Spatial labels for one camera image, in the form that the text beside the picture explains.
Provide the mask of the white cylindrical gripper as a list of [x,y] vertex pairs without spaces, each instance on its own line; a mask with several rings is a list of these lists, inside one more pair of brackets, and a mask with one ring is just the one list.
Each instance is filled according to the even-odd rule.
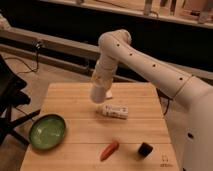
[[96,80],[92,83],[90,99],[94,103],[103,103],[106,99],[106,92],[110,90],[106,84]]

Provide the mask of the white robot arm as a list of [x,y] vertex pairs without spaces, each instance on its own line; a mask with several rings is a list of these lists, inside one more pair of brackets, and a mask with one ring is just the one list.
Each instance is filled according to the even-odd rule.
[[122,62],[187,109],[184,171],[213,171],[213,86],[131,47],[131,35],[121,29],[99,37],[100,57],[92,74],[90,98],[102,103]]

